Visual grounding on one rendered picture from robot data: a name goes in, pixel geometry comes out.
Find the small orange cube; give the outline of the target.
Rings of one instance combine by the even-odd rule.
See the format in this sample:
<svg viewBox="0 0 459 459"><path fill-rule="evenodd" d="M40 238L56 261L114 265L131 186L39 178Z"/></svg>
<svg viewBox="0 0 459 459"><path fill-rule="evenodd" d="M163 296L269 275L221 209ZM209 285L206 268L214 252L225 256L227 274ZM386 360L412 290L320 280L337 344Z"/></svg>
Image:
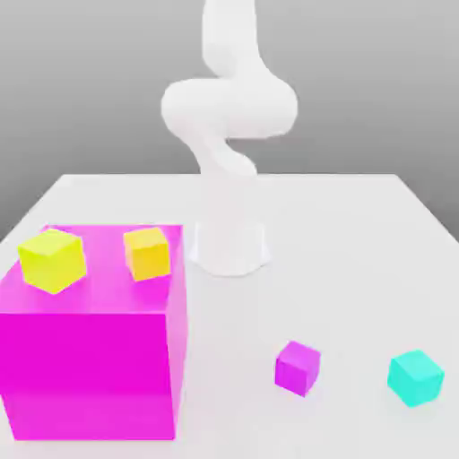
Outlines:
<svg viewBox="0 0 459 459"><path fill-rule="evenodd" d="M128 231L123 242L126 265L134 281L170 274L169 242L159 227Z"/></svg>

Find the small purple cube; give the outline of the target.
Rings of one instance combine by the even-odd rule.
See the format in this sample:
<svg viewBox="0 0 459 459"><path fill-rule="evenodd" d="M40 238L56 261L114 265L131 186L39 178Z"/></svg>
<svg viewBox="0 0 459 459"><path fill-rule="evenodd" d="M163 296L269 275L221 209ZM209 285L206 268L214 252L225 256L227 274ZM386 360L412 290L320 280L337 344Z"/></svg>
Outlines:
<svg viewBox="0 0 459 459"><path fill-rule="evenodd" d="M274 383L305 397L319 374L321 352L290 341L279 353L274 367Z"/></svg>

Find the small yellow cube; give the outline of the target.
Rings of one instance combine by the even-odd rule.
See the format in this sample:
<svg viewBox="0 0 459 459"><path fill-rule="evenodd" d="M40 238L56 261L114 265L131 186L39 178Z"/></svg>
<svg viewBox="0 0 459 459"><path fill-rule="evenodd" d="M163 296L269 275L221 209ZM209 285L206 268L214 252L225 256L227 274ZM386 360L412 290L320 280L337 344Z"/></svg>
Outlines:
<svg viewBox="0 0 459 459"><path fill-rule="evenodd" d="M46 229L22 242L18 254L25 283L57 294L86 276L82 238L59 230Z"/></svg>

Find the small cyan cube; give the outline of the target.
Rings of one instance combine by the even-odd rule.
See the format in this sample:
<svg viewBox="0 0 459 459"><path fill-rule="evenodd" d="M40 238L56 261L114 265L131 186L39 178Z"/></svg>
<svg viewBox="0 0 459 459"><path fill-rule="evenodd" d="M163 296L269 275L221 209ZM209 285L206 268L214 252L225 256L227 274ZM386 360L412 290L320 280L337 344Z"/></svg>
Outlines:
<svg viewBox="0 0 459 459"><path fill-rule="evenodd" d="M439 396L444 377L445 371L424 351L407 351L391 358L387 385L414 408Z"/></svg>

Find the large magenta box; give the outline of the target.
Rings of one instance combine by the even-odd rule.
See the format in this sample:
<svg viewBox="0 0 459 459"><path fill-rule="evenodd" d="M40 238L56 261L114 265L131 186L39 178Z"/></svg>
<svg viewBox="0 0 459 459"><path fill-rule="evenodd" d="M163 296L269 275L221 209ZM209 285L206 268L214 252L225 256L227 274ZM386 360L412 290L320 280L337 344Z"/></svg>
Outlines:
<svg viewBox="0 0 459 459"><path fill-rule="evenodd" d="M187 344L183 229L169 275L135 281L122 225L71 225L86 276L58 294L0 279L0 398L18 440L171 440Z"/></svg>

